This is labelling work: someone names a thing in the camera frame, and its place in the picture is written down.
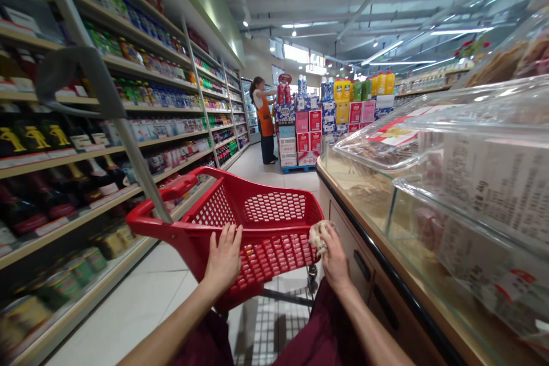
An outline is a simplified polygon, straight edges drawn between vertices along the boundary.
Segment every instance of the wall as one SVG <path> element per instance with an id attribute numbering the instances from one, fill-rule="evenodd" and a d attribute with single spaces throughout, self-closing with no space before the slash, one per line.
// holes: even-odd
<path id="1" fill-rule="evenodd" d="M 290 60 L 280 60 L 269 52 L 269 39 L 263 37 L 254 37 L 249 40 L 242 38 L 244 47 L 245 68 L 242 70 L 242 76 L 253 79 L 260 76 L 265 79 L 267 84 L 273 83 L 272 65 L 278 66 L 290 76 L 292 84 L 297 85 L 297 79 L 300 74 L 306 74 L 303 70 L 298 70 L 298 63 Z M 310 87 L 320 87 L 321 77 L 315 74 L 306 74 L 307 85 Z"/>

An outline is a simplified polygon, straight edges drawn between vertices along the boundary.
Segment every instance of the red plastic basket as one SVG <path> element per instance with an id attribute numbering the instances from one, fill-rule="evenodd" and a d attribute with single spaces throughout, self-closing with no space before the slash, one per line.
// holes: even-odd
<path id="1" fill-rule="evenodd" d="M 219 236 L 226 223 L 243 225 L 240 274 L 218 300 L 218 311 L 228 311 L 262 294 L 263 283 L 274 276 L 316 263 L 316 249 L 308 242 L 309 229 L 324 217 L 312 193 L 264 186 L 222 170 L 200 167 L 161 189 L 162 199 L 180 198 L 198 183 L 199 174 L 217 181 L 181 221 L 169 225 L 151 217 L 151 200 L 131 211 L 126 221 L 134 233 L 172 245 L 197 281 L 206 271 L 212 231 Z"/>

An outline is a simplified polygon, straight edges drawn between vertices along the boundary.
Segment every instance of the orange apron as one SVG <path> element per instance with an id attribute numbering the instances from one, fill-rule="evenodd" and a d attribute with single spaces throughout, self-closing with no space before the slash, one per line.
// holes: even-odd
<path id="1" fill-rule="evenodd" d="M 257 109 L 257 118 L 261 122 L 261 134 L 263 137 L 269 137 L 274 135 L 273 121 L 270 118 L 269 102 L 267 98 L 263 96 L 263 106 L 261 109 Z"/>

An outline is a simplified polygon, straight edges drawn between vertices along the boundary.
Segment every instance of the aisle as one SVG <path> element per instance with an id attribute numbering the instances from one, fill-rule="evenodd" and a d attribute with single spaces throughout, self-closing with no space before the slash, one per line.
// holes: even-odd
<path id="1" fill-rule="evenodd" d="M 229 169 L 257 183 L 300 188 L 319 195 L 316 172 L 284 175 L 278 164 L 264 165 L 259 144 L 249 147 Z M 179 254 L 159 244 L 47 362 L 48 366 L 116 365 L 166 319 L 197 282 Z M 307 270 L 273 279 L 266 288 L 304 296 Z M 229 341 L 236 365 L 268 365 L 307 323 L 307 307 L 263 297 L 250 299 L 229 313 Z"/>

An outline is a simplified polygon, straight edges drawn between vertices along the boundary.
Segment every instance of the person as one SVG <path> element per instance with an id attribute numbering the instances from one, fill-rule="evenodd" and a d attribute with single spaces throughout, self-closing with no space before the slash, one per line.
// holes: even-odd
<path id="1" fill-rule="evenodd" d="M 279 354 L 274 365 L 413 366 L 414 363 L 364 304 L 351 282 L 349 262 L 332 227 L 321 234 L 327 252 L 325 277 L 309 323 Z M 119 366 L 233 365 L 228 325 L 211 307 L 240 272 L 242 226 L 226 224 L 210 255 L 204 279 L 162 324 L 139 343 Z"/>
<path id="2" fill-rule="evenodd" d="M 250 84 L 250 98 L 257 109 L 257 126 L 261 134 L 261 154 L 263 156 L 263 164 L 274 164 L 279 158 L 275 156 L 275 131 L 273 121 L 271 119 L 269 106 L 275 99 L 267 100 L 267 97 L 276 94 L 276 90 L 265 91 L 265 80 L 261 77 L 253 79 Z"/>

